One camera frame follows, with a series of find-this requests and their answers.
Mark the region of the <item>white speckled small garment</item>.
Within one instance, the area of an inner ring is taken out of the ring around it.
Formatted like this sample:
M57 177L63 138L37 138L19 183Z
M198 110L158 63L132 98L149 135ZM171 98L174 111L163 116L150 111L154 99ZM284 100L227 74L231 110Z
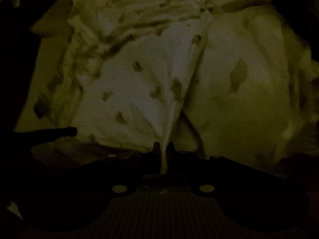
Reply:
M158 142L165 173L211 7L212 0L72 0L52 122L109 147L145 153Z

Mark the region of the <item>pale floral bed sheet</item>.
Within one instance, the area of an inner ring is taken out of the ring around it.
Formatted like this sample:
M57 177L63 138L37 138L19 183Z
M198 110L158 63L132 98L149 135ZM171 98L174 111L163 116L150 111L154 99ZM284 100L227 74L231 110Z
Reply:
M269 0L212 0L207 41L177 123L185 115L206 157L255 166L279 160L295 132L312 119L310 51L284 26Z

